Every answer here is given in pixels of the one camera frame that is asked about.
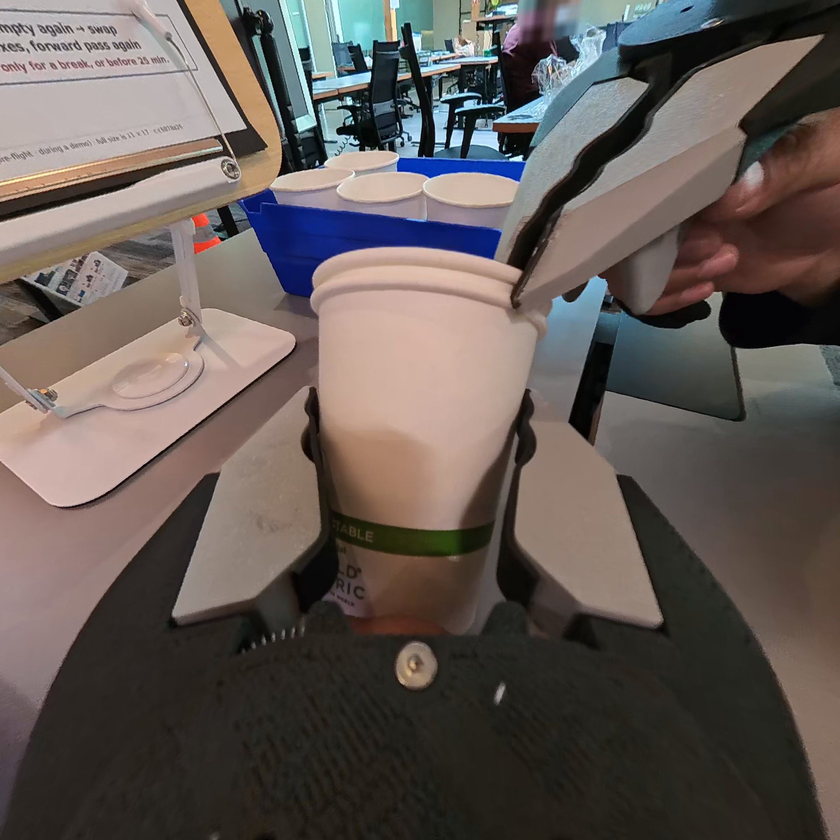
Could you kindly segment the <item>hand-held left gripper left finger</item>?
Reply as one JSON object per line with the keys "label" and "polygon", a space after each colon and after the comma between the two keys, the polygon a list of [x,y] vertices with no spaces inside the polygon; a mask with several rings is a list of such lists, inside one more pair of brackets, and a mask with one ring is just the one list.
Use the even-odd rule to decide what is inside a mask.
{"label": "hand-held left gripper left finger", "polygon": [[337,575],[319,396],[301,388],[222,468],[172,620],[290,627]]}

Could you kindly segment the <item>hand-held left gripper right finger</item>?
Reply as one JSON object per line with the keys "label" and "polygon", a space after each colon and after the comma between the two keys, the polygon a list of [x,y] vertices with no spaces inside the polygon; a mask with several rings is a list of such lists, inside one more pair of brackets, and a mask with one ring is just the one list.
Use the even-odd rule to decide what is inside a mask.
{"label": "hand-held left gripper right finger", "polygon": [[530,390],[513,426],[497,584],[539,634],[598,618],[659,630],[664,618],[613,467],[571,425],[538,415]]}

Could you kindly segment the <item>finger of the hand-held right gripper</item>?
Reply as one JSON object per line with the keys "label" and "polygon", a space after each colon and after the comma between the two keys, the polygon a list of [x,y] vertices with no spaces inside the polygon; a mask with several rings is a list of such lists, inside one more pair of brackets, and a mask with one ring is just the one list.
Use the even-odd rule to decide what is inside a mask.
{"label": "finger of the hand-held right gripper", "polygon": [[550,109],[502,228],[497,260],[524,270],[574,198],[642,132],[658,85],[631,77],[589,87],[558,117]]}
{"label": "finger of the hand-held right gripper", "polygon": [[642,139],[560,211],[511,304],[536,308],[617,267],[619,299],[650,310],[673,269],[680,226],[736,178],[746,144],[739,123],[823,37],[755,46],[695,70]]}

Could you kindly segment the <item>white paper cup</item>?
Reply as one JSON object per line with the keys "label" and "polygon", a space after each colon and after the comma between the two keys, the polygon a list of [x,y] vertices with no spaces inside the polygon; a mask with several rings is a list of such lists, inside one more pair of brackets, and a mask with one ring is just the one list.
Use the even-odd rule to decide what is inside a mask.
{"label": "white paper cup", "polygon": [[427,220],[502,229],[519,183],[481,172],[458,172],[426,179]]}
{"label": "white paper cup", "polygon": [[343,207],[339,186],[353,178],[351,169],[323,166],[280,175],[269,189],[279,205],[336,211]]}
{"label": "white paper cup", "polygon": [[347,271],[379,268],[395,272],[398,280],[407,280],[420,269],[455,270],[500,281],[510,288],[522,276],[522,269],[483,256],[441,248],[388,246],[351,250],[326,259],[314,271],[313,291],[326,287],[330,280]]}
{"label": "white paper cup", "polygon": [[427,177],[414,172],[377,172],[354,176],[337,188],[339,209],[424,221]]}
{"label": "white paper cup", "polygon": [[512,428],[551,305],[502,291],[332,280],[319,320],[320,439],[352,615],[473,623]]}
{"label": "white paper cup", "polygon": [[345,152],[328,158],[324,167],[352,171],[355,176],[396,172],[400,156],[390,150]]}

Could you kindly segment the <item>blue plastic bin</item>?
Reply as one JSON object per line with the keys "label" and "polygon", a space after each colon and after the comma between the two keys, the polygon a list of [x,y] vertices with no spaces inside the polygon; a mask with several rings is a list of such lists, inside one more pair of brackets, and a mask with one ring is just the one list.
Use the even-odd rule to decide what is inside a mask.
{"label": "blue plastic bin", "polygon": [[323,261],[375,247],[429,247],[491,258],[501,230],[342,209],[279,205],[271,190],[240,201],[283,291],[308,298]]}

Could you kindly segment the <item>person's right hand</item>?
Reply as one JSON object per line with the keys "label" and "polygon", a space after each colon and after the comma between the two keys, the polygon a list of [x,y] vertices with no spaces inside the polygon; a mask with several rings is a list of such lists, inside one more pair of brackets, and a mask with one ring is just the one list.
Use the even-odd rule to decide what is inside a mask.
{"label": "person's right hand", "polygon": [[778,291],[816,306],[838,287],[839,111],[779,138],[724,196],[695,216],[649,315],[715,292]]}

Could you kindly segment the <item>wooden office desk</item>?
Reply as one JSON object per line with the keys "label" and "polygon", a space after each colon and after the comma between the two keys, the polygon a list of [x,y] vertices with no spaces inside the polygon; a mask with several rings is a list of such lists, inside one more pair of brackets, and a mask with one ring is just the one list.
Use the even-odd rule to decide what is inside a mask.
{"label": "wooden office desk", "polygon": [[[421,78],[427,79],[437,76],[444,76],[447,74],[458,73],[461,77],[464,75],[463,71],[474,69],[478,67],[491,67],[496,65],[498,58],[496,56],[478,56],[467,57],[461,60],[442,61],[432,66],[421,68]],[[315,102],[326,102],[333,99],[339,99],[350,94],[363,91],[368,88],[371,83],[371,72],[353,73],[345,77],[338,77],[334,79],[315,80],[312,85],[312,99]]]}
{"label": "wooden office desk", "polygon": [[547,107],[548,99],[538,97],[494,119],[492,129],[497,134],[499,151],[509,158],[526,160],[531,141]]}

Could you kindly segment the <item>clear plastic bags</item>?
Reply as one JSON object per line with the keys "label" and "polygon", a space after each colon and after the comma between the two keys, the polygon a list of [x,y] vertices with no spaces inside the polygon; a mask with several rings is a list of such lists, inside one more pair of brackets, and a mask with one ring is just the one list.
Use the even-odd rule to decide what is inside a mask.
{"label": "clear plastic bags", "polygon": [[598,42],[567,38],[555,45],[554,52],[541,58],[532,71],[532,81],[539,94],[550,97],[564,88],[601,55]]}

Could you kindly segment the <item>black office chair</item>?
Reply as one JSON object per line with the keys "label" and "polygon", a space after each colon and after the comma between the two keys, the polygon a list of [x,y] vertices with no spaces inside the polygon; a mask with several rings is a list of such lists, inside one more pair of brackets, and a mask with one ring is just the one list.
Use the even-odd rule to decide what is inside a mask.
{"label": "black office chair", "polygon": [[359,151],[395,151],[403,135],[396,96],[398,65],[396,53],[374,55],[366,99],[353,116]]}
{"label": "black office chair", "polygon": [[[458,93],[444,97],[442,102],[449,107],[446,142],[442,150],[436,150],[436,125],[434,122],[434,108],[432,95],[428,89],[427,81],[422,75],[422,70],[417,57],[417,50],[413,41],[413,30],[409,23],[402,27],[402,56],[406,60],[411,71],[413,84],[418,97],[419,109],[422,118],[422,128],[418,141],[417,155],[421,158],[440,158],[446,160],[471,161],[503,161],[506,155],[497,148],[486,145],[477,145],[470,148],[473,134],[478,119],[493,120],[502,116],[504,108],[497,103],[484,103],[480,101],[480,95],[473,92]],[[451,146],[452,133],[458,119],[463,121],[463,135],[459,148]]]}

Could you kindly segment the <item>wooden white document stand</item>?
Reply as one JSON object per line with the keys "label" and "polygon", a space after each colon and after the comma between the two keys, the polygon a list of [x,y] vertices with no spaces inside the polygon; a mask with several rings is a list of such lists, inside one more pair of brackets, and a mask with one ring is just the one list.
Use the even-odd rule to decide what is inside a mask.
{"label": "wooden white document stand", "polygon": [[45,502],[108,494],[294,350],[288,332],[202,309],[192,216],[265,189],[279,173],[273,112],[218,2],[185,2],[246,130],[2,182],[2,277],[18,278],[148,228],[171,230],[173,320],[2,412],[2,464]]}

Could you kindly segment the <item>printed photo leaflet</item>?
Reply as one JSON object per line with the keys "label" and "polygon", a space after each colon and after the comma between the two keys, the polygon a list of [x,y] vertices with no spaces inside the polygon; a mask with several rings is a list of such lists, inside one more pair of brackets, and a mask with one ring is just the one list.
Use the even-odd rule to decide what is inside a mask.
{"label": "printed photo leaflet", "polygon": [[83,307],[123,288],[129,272],[98,251],[33,272],[21,280],[72,306]]}

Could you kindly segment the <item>printed instruction sheet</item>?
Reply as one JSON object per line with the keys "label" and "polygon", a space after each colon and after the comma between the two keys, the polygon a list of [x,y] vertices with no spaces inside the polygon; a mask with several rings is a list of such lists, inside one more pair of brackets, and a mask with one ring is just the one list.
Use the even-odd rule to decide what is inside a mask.
{"label": "printed instruction sheet", "polygon": [[2,182],[207,140],[246,120],[185,2],[2,2]]}

